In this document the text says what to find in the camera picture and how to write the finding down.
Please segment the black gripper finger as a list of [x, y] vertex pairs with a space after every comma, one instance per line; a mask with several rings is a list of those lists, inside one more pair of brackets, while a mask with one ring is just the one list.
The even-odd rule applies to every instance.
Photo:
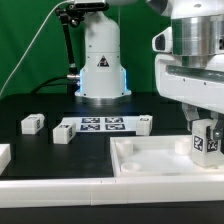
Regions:
[[224, 136], [224, 114], [211, 113], [212, 123], [208, 128], [208, 137], [212, 140], [221, 140]]
[[198, 108], [196, 106], [183, 103], [182, 111], [187, 121], [187, 129], [191, 131], [193, 122], [199, 119]]

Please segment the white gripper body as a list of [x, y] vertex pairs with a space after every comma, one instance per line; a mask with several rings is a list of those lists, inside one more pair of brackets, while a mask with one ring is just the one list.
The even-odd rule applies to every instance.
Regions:
[[156, 86], [163, 97], [224, 114], [224, 54], [213, 56], [205, 69], [181, 66], [181, 58], [158, 54]]

